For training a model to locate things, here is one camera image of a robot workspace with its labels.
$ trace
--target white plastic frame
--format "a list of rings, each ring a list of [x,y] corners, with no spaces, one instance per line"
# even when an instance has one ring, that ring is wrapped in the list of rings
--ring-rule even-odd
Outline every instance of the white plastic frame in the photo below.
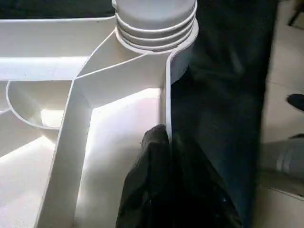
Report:
[[[55,144],[35,228],[114,227],[144,132],[163,123],[171,136],[171,83],[187,68],[197,22],[158,53],[129,46],[115,25],[115,17],[0,21],[0,156],[42,135]],[[44,109],[62,110],[61,123],[45,124]],[[104,177],[111,169],[113,180]],[[105,185],[112,188],[102,192]]]

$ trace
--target white plastic compartment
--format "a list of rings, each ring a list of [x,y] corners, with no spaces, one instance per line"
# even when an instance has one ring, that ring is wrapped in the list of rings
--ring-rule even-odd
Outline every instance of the white plastic compartment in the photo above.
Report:
[[[19,32],[17,25],[31,28],[39,23],[41,29],[47,25],[56,32],[48,33],[48,40],[38,44],[33,54],[39,41],[36,35],[46,38],[44,33]],[[109,28],[113,18],[18,20],[16,24],[0,22],[4,31],[25,34],[23,41],[15,38],[23,42],[16,44],[19,51],[7,48],[1,53],[0,78],[7,80],[0,83],[4,126],[0,131],[0,227],[114,227],[123,181],[141,151],[144,133],[163,123],[171,135],[171,80],[187,67],[197,22],[176,49],[159,53],[124,43],[117,29]],[[68,36],[65,44],[59,42],[62,28],[80,36],[71,41],[70,52],[68,40],[73,37]],[[5,36],[1,45],[9,39]],[[95,40],[95,49],[87,44],[90,39]],[[81,51],[79,46],[87,48]],[[48,74],[48,64],[38,64],[33,70],[36,58],[48,62],[49,57],[61,59],[59,53],[83,56],[83,63],[67,68],[66,74]],[[5,63],[11,58],[16,60],[14,67],[21,69],[6,78],[11,65]],[[33,60],[25,69],[26,76],[23,58]]]

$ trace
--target white plastic divider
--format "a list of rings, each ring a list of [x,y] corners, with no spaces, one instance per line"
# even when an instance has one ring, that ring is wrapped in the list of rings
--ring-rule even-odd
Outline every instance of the white plastic divider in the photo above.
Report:
[[[115,17],[0,20],[0,57],[90,56],[115,26]]]
[[[88,59],[78,76],[85,75],[102,68],[125,62],[139,56],[139,53],[133,52],[124,47],[116,38],[115,31],[96,48]]]
[[[115,17],[0,20],[0,80],[74,79]]]
[[[7,101],[15,115],[41,129],[58,129],[71,81],[13,81],[7,85]]]
[[[92,107],[74,85],[35,227],[70,228],[74,219]]]

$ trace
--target white cylinder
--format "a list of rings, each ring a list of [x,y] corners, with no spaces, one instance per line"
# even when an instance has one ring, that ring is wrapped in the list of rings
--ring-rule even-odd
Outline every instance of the white cylinder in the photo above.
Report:
[[[187,19],[196,0],[115,0],[122,21],[138,29],[164,29]]]

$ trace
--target floor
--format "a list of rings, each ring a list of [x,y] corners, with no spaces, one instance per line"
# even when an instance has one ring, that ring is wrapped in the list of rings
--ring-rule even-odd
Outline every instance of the floor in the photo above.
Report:
[[[304,113],[285,101],[290,94],[304,94],[304,30],[287,26],[293,9],[293,0],[279,5],[262,143],[304,133]],[[304,28],[304,14],[301,17],[297,25]],[[303,197],[261,185],[257,189],[254,228],[301,228],[303,212]]]
[[[279,5],[264,108],[265,143],[304,133],[304,114],[285,101],[289,94],[304,93],[304,31],[287,26],[292,10],[293,1]]]

